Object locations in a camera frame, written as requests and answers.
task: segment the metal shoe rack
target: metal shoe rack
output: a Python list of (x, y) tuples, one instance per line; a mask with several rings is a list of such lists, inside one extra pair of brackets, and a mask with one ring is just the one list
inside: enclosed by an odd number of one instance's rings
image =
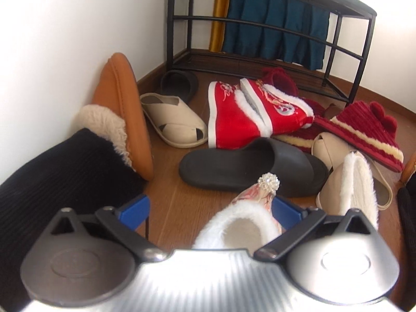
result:
[[(300, 74), (309, 75), (314, 78), (319, 78), (322, 80), (322, 84), (321, 84), (322, 87), (329, 87), (333, 90), (333, 92), (330, 93), (329, 90), (327, 90), (327, 88), (316, 88), (316, 87), (314, 88), (308, 85), (302, 85), (298, 83), (299, 89), (325, 95), (333, 99), (343, 101), (346, 104), (352, 103), (357, 93), (357, 89), (359, 87), (359, 84), (363, 75), (363, 71), (365, 68), (365, 64), (367, 62), (368, 53), (370, 50), (370, 44), (371, 44), (373, 31), (374, 31), (374, 23), (375, 23), (376, 15), (377, 15), (375, 10), (373, 10), (372, 8), (370, 8), (369, 6), (367, 6), (366, 4), (364, 4), (363, 2), (359, 0), (300, 0), (300, 1), (304, 1), (309, 4), (321, 7), (337, 15), (335, 34), (334, 34), (334, 39), (332, 42), (327, 42), (325, 40), (321, 40), (319, 38), (315, 38), (315, 37), (312, 37), (312, 36), (309, 36), (300, 32), (296, 32), (296, 31), (292, 31), (292, 30), (288, 30), (288, 29), (284, 29), (280, 27), (270, 26), (267, 24), (261, 24), (257, 22), (235, 20), (235, 19), (213, 17), (213, 16), (197, 16), (193, 14), (194, 0), (189, 0), (188, 15), (175, 15), (174, 13), (175, 0), (168, 0), (167, 41), (166, 41), (167, 43), (167, 70), (181, 69), (181, 70), (193, 70), (193, 71), (198, 71), (198, 72), (201, 71), (201, 72), (206, 72), (206, 73), (225, 74), (225, 75), (237, 76), (237, 77), (252, 77), (252, 76), (243, 76), (242, 74), (236, 74), (236, 73), (223, 71), (221, 70), (220, 66), (216, 67), (216, 69), (210, 69), (210, 68), (201, 68), (192, 64), (191, 65), (184, 64), (184, 62), (190, 62), (190, 57), (195, 56), (195, 55), (229, 58), (233, 60), (260, 63), (263, 65), (266, 64), (268, 66), (279, 66), (280, 65), (279, 61), (268, 60), (265, 63), (265, 60), (254, 59), (254, 58), (252, 59), (246, 56), (229, 55), (229, 54), (224, 54), (224, 53), (211, 53), (208, 51), (195, 51), (192, 49), (192, 24), (194, 20), (236, 22), (240, 24), (248, 24), (252, 26), (259, 26), (259, 27), (264, 27), (268, 29), (282, 31), (284, 33), (298, 35), (298, 36), (307, 38), (309, 40), (314, 40), (319, 43), (323, 43), (331, 47), (328, 64), (327, 64), (327, 67), (323, 76), (317, 75), (316, 72), (305, 70), (304, 68), (297, 68), (296, 65), (291, 65), (290, 67), (287, 67), (287, 65), (285, 65), (284, 68), (288, 70), (293, 70)], [(363, 51), (361, 55), (353, 53), (352, 51), (349, 51), (338, 45), (338, 38), (340, 37), (342, 19), (345, 17), (363, 18), (363, 19), (368, 20), (367, 35), (365, 38), (365, 43), (364, 43)], [(173, 23), (176, 20), (187, 20), (188, 33), (187, 33), (186, 50), (179, 57), (174, 58), (173, 57)], [(341, 91), (340, 88), (338, 88), (335, 85), (335, 83), (333, 83), (329, 79), (332, 64), (334, 62), (335, 52), (337, 50), (359, 60), (357, 73), (356, 73), (352, 88), (350, 90), (350, 93), (348, 95), (345, 94), (343, 91)]]

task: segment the blue curtain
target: blue curtain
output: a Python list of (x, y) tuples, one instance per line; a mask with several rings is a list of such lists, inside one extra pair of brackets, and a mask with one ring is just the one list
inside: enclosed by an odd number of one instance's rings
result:
[[(230, 0), (228, 18), (259, 22), (327, 39), (329, 11), (298, 0)], [(272, 29), (228, 22), (223, 52), (281, 59), (321, 69), (325, 45)]]

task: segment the red embroidered boot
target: red embroidered boot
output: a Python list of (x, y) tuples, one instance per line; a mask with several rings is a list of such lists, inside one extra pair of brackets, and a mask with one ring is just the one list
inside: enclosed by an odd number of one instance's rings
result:
[(208, 102), (210, 148), (239, 149), (257, 137), (270, 137), (272, 134), (261, 117), (250, 107), (240, 86), (211, 82)]
[(313, 110), (302, 99), (261, 81), (241, 79), (240, 88), (273, 135), (311, 126)]

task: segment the white fur trim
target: white fur trim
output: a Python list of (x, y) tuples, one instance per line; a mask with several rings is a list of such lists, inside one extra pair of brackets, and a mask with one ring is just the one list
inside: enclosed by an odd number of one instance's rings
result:
[(375, 146), (377, 149), (380, 149), (384, 151), (385, 153), (392, 155), (394, 158), (400, 160), (403, 163), (403, 153), (396, 148), (395, 146), (391, 146), (387, 143), (380, 142), (379, 140), (376, 140), (374, 138), (368, 137), (365, 133), (362, 133), (361, 131), (355, 130), (353, 127), (349, 126), (348, 124), (345, 124), (344, 122), (339, 121), (336, 117), (333, 117), (330, 120), (332, 123), (344, 128), (345, 130), (348, 130), (349, 132), (353, 133), (354, 135), (358, 136), (363, 141), (367, 142), (368, 144), (371, 144), (372, 146)]
[(123, 158), (124, 164), (132, 168), (132, 161), (126, 148), (126, 122), (110, 109), (97, 104), (81, 108), (74, 124), (78, 130), (87, 128), (97, 136), (113, 143), (114, 150)]
[(265, 245), (279, 236), (272, 215), (263, 204), (251, 200), (239, 200), (218, 212), (201, 230), (193, 249), (224, 249), (224, 232), (239, 218), (251, 220), (261, 233), (261, 244)]
[(217, 147), (217, 133), (215, 131), (217, 122), (217, 103), (215, 102), (215, 86), (217, 81), (211, 82), (208, 87), (208, 105), (209, 105), (209, 119), (208, 119), (208, 147)]
[(276, 138), (277, 140), (281, 140), (282, 142), (291, 144), (293, 146), (301, 146), (303, 148), (312, 148), (314, 140), (307, 140), (300, 137), (293, 137), (289, 135), (276, 135), (272, 136), (272, 138)]
[(359, 208), (378, 229), (378, 206), (373, 176), (365, 157), (359, 152), (349, 153), (344, 159), (340, 190), (340, 214), (352, 207)]
[(266, 127), (268, 128), (268, 130), (272, 134), (273, 133), (272, 120), (270, 119), (270, 116), (267, 113), (263, 102), (260, 100), (260, 98), (257, 96), (256, 92), (253, 90), (250, 82), (247, 79), (241, 79), (240, 80), (240, 88), (241, 88), (241, 91), (244, 93), (244, 95), (247, 99), (247, 102), (249, 103), (251, 108), (253, 108), (257, 111), (257, 113), (260, 115), (261, 119), (263, 120), (263, 123), (266, 125)]
[(259, 114), (250, 106), (247, 102), (247, 99), (244, 96), (244, 93), (241, 90), (234, 91), (235, 100), (237, 106), (243, 111), (243, 113), (253, 121), (260, 131), (261, 137), (270, 137), (272, 134), (272, 128), (264, 124), (263, 120)]
[(274, 86), (271, 86), (270, 84), (263, 84), (263, 88), (266, 89), (269, 93), (272, 93), (274, 96), (286, 102), (294, 104), (295, 106), (298, 106), (306, 113), (306, 116), (308, 117), (314, 116), (312, 108), (305, 101), (303, 101), (303, 99), (285, 94), (283, 91), (276, 89)]

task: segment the gold fabric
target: gold fabric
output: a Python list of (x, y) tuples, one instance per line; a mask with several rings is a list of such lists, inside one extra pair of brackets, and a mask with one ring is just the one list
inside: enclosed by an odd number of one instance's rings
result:
[[(230, 0), (215, 0), (213, 16), (227, 17), (229, 3)], [(224, 32), (225, 22), (212, 21), (209, 51), (221, 51), (224, 42)]]

